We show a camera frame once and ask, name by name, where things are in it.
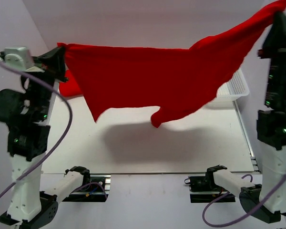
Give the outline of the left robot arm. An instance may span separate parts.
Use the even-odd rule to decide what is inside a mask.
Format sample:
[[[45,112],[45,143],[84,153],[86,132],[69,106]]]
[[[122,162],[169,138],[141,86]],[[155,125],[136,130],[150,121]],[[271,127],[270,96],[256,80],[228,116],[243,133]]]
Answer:
[[[26,47],[6,48],[0,52],[0,66],[20,75],[22,92],[0,91],[0,122],[9,130],[7,151],[12,164],[12,192],[8,210],[0,222],[16,229],[39,229],[55,217],[58,205],[72,192],[90,182],[84,167],[68,169],[53,187],[40,189],[41,167],[52,153],[47,148],[47,125],[51,98],[57,95],[57,82],[66,82],[64,47],[31,56]]]

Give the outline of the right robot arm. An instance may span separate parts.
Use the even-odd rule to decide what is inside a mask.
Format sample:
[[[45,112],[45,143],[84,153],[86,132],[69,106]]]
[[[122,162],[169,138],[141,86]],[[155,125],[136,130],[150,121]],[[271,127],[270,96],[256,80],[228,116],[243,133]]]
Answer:
[[[277,12],[258,51],[270,59],[265,95],[266,111],[258,111],[257,138],[263,148],[262,183],[247,182],[225,166],[207,169],[203,183],[210,189],[224,188],[240,200],[246,216],[265,223],[286,216],[286,15]]]

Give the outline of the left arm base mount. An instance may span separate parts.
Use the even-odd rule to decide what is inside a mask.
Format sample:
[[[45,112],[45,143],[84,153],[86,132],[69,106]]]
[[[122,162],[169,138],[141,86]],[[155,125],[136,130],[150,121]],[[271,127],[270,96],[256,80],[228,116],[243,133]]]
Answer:
[[[91,174],[89,186],[71,193],[63,202],[105,202],[110,191],[111,175]]]

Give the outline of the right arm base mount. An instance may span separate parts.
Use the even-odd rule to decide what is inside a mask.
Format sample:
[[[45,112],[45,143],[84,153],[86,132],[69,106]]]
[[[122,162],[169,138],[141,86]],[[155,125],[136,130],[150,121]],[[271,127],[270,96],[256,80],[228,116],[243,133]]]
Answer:
[[[190,176],[184,180],[184,184],[190,189],[191,203],[210,203],[227,193],[227,190],[215,185],[210,187],[204,183],[204,176]]]

